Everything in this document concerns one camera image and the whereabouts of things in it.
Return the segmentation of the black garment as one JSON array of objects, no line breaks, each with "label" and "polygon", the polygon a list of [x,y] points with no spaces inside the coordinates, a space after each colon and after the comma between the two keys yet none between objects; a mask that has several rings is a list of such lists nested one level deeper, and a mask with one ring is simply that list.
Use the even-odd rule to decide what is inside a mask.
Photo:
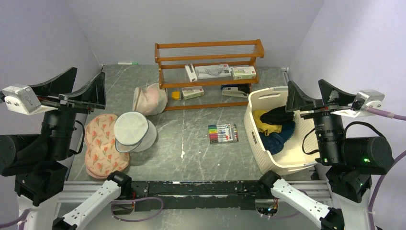
[{"label": "black garment", "polygon": [[294,112],[287,112],[285,106],[280,106],[264,113],[259,119],[269,125],[286,125],[293,121]]}]

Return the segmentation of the round white mesh laundry bag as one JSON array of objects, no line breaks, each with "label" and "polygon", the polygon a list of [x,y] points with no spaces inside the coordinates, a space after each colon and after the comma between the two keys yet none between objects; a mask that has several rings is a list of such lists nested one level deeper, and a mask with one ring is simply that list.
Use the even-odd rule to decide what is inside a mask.
[{"label": "round white mesh laundry bag", "polygon": [[141,152],[150,148],[156,138],[155,125],[135,111],[120,115],[114,124],[115,149],[119,153]]}]

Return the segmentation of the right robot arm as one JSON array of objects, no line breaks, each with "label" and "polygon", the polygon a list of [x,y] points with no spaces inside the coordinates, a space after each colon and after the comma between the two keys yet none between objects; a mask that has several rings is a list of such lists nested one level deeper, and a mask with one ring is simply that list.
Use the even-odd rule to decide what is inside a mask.
[{"label": "right robot arm", "polygon": [[343,125],[342,117],[373,114],[384,94],[376,90],[350,94],[325,80],[319,80],[318,86],[322,97],[314,99],[289,81],[286,111],[300,111],[301,118],[313,120],[319,152],[316,161],[329,167],[326,177],[340,208],[315,201],[273,171],[259,179],[259,194],[285,201],[321,230],[374,230],[368,209],[372,176],[389,172],[395,162],[392,150],[379,131],[373,137],[347,137],[349,126]]}]

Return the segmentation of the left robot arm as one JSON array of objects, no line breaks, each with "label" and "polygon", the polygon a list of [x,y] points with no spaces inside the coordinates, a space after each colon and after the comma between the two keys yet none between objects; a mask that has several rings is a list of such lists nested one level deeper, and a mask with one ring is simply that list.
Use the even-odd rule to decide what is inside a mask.
[{"label": "left robot arm", "polygon": [[74,90],[77,71],[71,67],[39,84],[1,90],[0,99],[9,111],[44,116],[39,134],[0,137],[0,173],[15,177],[20,209],[15,223],[21,230],[81,230],[112,201],[133,193],[131,178],[115,171],[77,208],[62,217],[55,214],[68,171],[61,161],[76,154],[70,148],[76,116],[106,106],[104,72]]}]

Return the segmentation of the yellow bra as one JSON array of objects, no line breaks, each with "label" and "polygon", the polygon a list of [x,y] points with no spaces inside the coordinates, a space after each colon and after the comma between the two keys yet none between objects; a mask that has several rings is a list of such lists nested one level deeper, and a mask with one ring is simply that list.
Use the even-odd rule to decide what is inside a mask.
[{"label": "yellow bra", "polygon": [[270,125],[267,123],[263,123],[260,120],[260,117],[265,114],[267,111],[265,110],[256,110],[252,112],[253,119],[255,122],[255,125],[257,127],[257,130],[264,134],[265,136],[269,136],[271,133],[281,133],[282,131],[282,125]]}]

